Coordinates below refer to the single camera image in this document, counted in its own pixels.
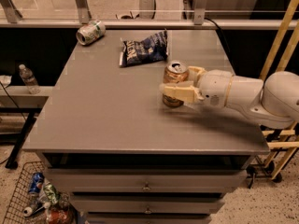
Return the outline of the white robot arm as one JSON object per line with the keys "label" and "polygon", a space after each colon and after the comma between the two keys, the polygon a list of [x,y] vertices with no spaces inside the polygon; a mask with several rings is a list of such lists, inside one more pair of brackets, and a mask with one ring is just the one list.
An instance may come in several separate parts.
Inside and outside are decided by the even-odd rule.
{"label": "white robot arm", "polygon": [[192,66],[187,80],[163,83],[162,94],[189,104],[230,108],[260,125],[284,129],[299,121],[299,76],[279,71],[267,80]]}

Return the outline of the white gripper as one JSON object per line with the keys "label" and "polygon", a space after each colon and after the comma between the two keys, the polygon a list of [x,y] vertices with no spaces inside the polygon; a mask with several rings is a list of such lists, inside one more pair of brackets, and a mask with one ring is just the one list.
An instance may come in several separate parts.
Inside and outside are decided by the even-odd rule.
{"label": "white gripper", "polygon": [[162,83],[159,86],[160,92],[186,103],[203,102],[204,105],[224,108],[234,75],[221,70],[207,72],[198,66],[189,66],[188,70],[189,81]]}

